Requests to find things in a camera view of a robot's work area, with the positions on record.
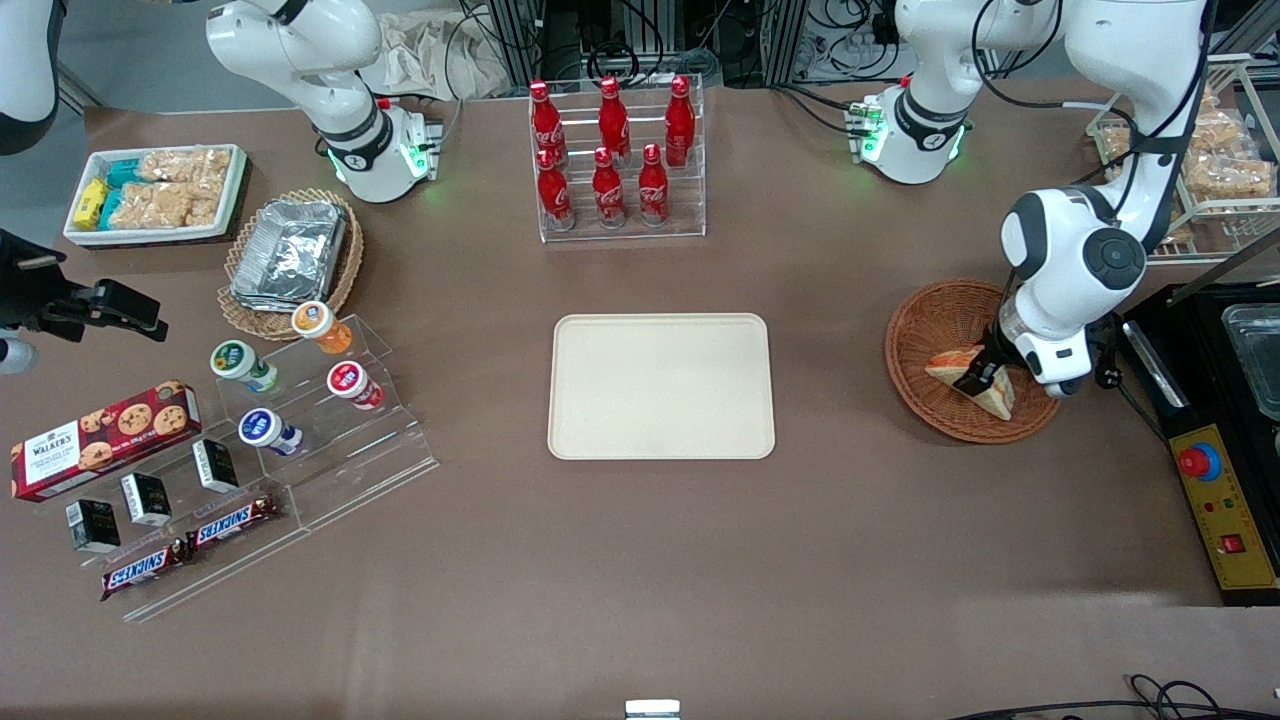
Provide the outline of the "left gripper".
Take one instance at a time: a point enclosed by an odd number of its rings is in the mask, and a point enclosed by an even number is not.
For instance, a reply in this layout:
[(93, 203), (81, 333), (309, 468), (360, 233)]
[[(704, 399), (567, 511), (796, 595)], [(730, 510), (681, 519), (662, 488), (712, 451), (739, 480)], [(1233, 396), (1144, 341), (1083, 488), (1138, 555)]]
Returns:
[(968, 397), (991, 389), (1014, 354), (1043, 386), (1059, 383), (1059, 319), (1037, 300), (1005, 300), (980, 340), (980, 360), (973, 360), (954, 382)]

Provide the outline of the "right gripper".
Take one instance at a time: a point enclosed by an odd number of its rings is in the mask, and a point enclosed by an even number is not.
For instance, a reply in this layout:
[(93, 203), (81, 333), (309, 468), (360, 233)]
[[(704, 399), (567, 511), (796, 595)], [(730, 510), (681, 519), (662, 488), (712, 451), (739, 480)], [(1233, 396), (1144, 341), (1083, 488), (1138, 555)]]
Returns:
[(17, 329), (56, 301), (73, 299), (78, 318), (41, 316), (40, 331), (79, 343), (86, 325), (131, 331), (164, 342), (169, 325), (161, 304), (119, 281), (99, 281), (77, 290), (61, 272), (64, 252), (1, 231), (1, 327)]

